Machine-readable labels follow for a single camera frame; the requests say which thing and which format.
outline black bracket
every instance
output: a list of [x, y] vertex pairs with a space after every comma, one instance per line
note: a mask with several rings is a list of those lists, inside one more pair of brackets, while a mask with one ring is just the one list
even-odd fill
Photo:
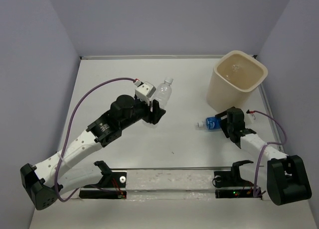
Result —
[[216, 188], [246, 186], [248, 181], [240, 177], [239, 167], [247, 163], [253, 162], [250, 160], [238, 161], [233, 163], [230, 171], [214, 171], [213, 185]]
[[86, 129], [96, 137], [102, 147], [106, 147], [122, 136], [122, 130], [143, 119], [147, 123], [157, 124], [166, 113], [160, 108], [158, 101], [153, 100], [152, 105], [128, 95], [117, 97], [110, 109], [91, 123]]
[[[79, 197], [82, 199], [120, 199], [122, 196], [126, 196], [126, 191], [121, 190], [123, 195], [118, 197], [117, 190], [114, 188], [114, 182], [120, 187], [125, 188], [126, 182], [121, 182], [120, 177], [127, 176], [125, 171], [112, 171], [109, 166], [104, 161], [96, 161], [94, 163], [95, 166], [99, 167], [101, 170], [101, 174], [103, 177], [101, 180], [95, 185], [86, 185], [83, 188], [86, 189], [93, 189], [93, 190], [81, 190]], [[96, 190], [95, 188], [108, 188], [111, 189], [110, 191], [106, 192], [105, 190], [100, 191]]]
[[217, 118], [223, 118], [219, 125], [221, 129], [223, 130], [226, 138], [230, 138], [230, 140], [235, 143], [240, 148], [240, 137], [244, 137], [248, 134], [256, 134], [255, 131], [253, 131], [250, 128], [246, 128], [245, 125], [245, 116], [244, 112], [239, 108], [229, 108], [228, 110], [219, 113], [215, 115]]
[[39, 179], [35, 173], [36, 167], [27, 163], [20, 169], [22, 185], [31, 198], [37, 210], [43, 210], [51, 206], [57, 199], [54, 186], [49, 188], [44, 185], [45, 180]]
[[303, 160], [297, 156], [267, 162], [267, 191], [276, 205], [311, 198], [312, 191]]

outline wire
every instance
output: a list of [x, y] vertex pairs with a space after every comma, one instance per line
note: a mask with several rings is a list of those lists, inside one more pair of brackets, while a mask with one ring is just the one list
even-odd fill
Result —
[[212, 184], [214, 187], [216, 187], [216, 184], [214, 184], [214, 182], [216, 182], [216, 178], [213, 178]]
[[281, 143], [277, 143], [277, 142], [267, 142], [260, 150], [260, 154], [259, 154], [259, 157], [258, 157], [258, 161], [257, 161], [257, 164], [256, 164], [256, 171], [255, 171], [255, 181], [254, 181], [254, 191], [253, 191], [253, 196], [254, 198], [257, 198], [257, 197], [260, 197], [261, 195], [263, 195], [266, 191], [262, 192], [261, 194], [260, 193], [260, 188], [257, 188], [257, 180], [258, 180], [258, 171], [259, 171], [259, 166], [260, 166], [260, 162], [261, 162], [261, 158], [267, 148], [268, 145], [270, 144], [275, 144], [275, 145], [284, 145], [286, 142], [287, 142], [287, 134], [284, 130], [284, 128], [278, 123], [278, 121], [276, 121], [274, 118], [272, 118], [271, 116], [263, 113], [263, 112], [260, 112], [260, 111], [248, 111], [248, 113], [250, 114], [253, 114], [253, 113], [259, 113], [261, 115], [264, 115], [266, 117], [268, 117], [269, 119], [271, 119], [272, 121], [274, 121], [276, 123], [276, 125], [279, 126], [279, 128], [282, 130], [283, 134], [284, 134], [284, 141], [281, 142]]
[[120, 189], [118, 183], [116, 182], [116, 180], [115, 180], [114, 178], [113, 178], [113, 181], [114, 181], [114, 184], [115, 184], [115, 186], [116, 186], [115, 188], [117, 188], [117, 189], [119, 190], [120, 194], [125, 198], [124, 193], [122, 192], [122, 190]]
[[251, 182], [249, 182], [249, 184], [250, 184], [250, 190], [249, 192], [247, 192], [247, 194], [251, 194], [251, 191], [253, 190], [253, 184]]
[[71, 118], [70, 118], [70, 121], [69, 121], [69, 125], [68, 125], [68, 129], [67, 129], [67, 132], [66, 132], [66, 136], [65, 136], [65, 140], [64, 140], [64, 144], [63, 144], [63, 148], [61, 150], [61, 158], [57, 164], [57, 167], [56, 167], [56, 170], [55, 170], [55, 174], [54, 174], [54, 191], [58, 197], [58, 199], [61, 201], [61, 202], [67, 202], [75, 193], [78, 189], [75, 189], [70, 196], [68, 196], [66, 199], [63, 199], [61, 198], [61, 195], [59, 193], [59, 188], [58, 188], [58, 175], [59, 175], [59, 170], [60, 170], [60, 167], [61, 167], [61, 164], [62, 164], [62, 158], [65, 154], [65, 151], [66, 151], [66, 146], [67, 146], [67, 143], [68, 143], [68, 139], [69, 139], [69, 136], [70, 136], [70, 130], [71, 130], [71, 126], [72, 126], [72, 121], [73, 121], [73, 118], [75, 116], [75, 113], [76, 111], [78, 110], [80, 104], [85, 100], [85, 98], [91, 94], [93, 91], [95, 91], [96, 89], [100, 88], [101, 86], [104, 86], [108, 83], [111, 83], [111, 82], [115, 82], [115, 81], [123, 81], [123, 80], [126, 80], [126, 81], [133, 81], [135, 82], [136, 80], [133, 79], [133, 78], [127, 78], [127, 77], [122, 77], [122, 78], [115, 78], [115, 79], [112, 79], [112, 80], [109, 80], [109, 81], [106, 81], [106, 82], [103, 82], [95, 87], [93, 87], [92, 89], [90, 89], [81, 99], [80, 101], [78, 102], [78, 104], [75, 106], [73, 112], [72, 112], [72, 115], [71, 115]]
[[247, 185], [248, 181], [245, 182], [244, 187], [242, 188], [242, 190], [240, 191], [240, 194], [243, 192], [243, 190], [245, 189], [246, 185]]
[[115, 183], [114, 183], [114, 180], [111, 180], [112, 184], [113, 184], [113, 187], [115, 189], [115, 192], [116, 192], [116, 195], [118, 195], [118, 197], [121, 195], [120, 191], [118, 191], [118, 188], [116, 187]]
[[109, 191], [109, 190], [105, 190], [105, 189], [103, 189], [103, 188], [100, 188], [100, 187], [98, 187], [98, 186], [95, 186], [94, 184], [90, 184], [93, 188], [96, 188], [96, 189], [99, 189], [100, 191], [102, 191], [102, 192], [106, 192], [106, 193], [111, 193], [111, 192], [113, 192], [113, 191]]

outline white wall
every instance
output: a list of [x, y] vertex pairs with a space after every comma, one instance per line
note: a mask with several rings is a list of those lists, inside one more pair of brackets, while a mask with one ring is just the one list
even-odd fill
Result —
[[319, 0], [290, 0], [259, 57], [275, 118], [288, 134], [285, 150], [305, 163], [319, 226]]
[[0, 0], [0, 228], [29, 228], [20, 167], [58, 146], [79, 57], [49, 0]]
[[289, 0], [51, 0], [81, 56], [257, 54]]

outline blue bottle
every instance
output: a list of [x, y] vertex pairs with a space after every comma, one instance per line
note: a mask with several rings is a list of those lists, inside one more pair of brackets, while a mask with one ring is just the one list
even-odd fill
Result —
[[208, 117], [205, 121], [201, 121], [197, 123], [198, 128], [205, 128], [208, 130], [212, 129], [220, 129], [220, 118], [216, 117]]

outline blue label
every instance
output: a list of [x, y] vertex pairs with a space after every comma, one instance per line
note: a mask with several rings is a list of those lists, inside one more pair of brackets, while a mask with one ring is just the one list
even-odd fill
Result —
[[206, 119], [206, 127], [207, 129], [219, 129], [220, 125], [220, 118], [216, 118], [216, 117], [208, 117]]

